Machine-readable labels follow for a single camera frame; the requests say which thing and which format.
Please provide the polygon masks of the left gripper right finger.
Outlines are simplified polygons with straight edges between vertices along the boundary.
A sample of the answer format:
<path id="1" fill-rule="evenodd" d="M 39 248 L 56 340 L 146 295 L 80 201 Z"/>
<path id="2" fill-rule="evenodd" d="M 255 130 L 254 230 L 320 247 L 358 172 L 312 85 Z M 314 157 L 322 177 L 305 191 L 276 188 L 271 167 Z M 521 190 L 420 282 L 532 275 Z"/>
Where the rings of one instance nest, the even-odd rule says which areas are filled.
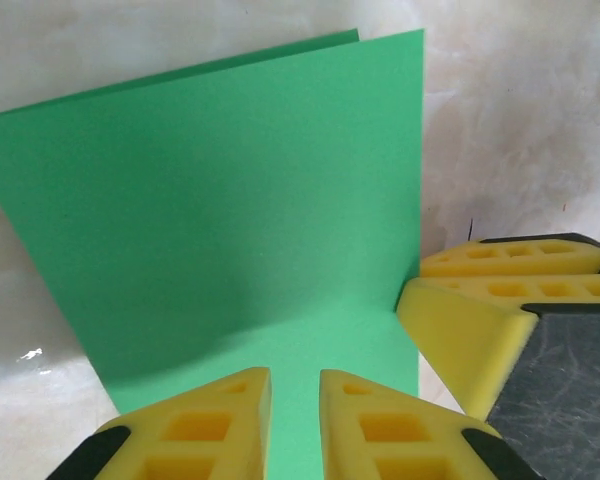
<path id="1" fill-rule="evenodd" d="M 320 374 L 327 479 L 532 479 L 534 469 L 486 423 L 334 369 Z"/>

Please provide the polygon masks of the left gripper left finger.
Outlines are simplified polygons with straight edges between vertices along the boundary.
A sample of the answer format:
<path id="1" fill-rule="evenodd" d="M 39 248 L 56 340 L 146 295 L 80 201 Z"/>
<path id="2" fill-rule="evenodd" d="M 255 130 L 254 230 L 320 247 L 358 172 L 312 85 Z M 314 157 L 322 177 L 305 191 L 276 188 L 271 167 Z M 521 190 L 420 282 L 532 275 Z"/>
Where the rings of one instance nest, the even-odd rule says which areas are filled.
<path id="1" fill-rule="evenodd" d="M 248 368 L 121 415 L 82 441 L 53 479 L 264 479 L 271 373 Z"/>

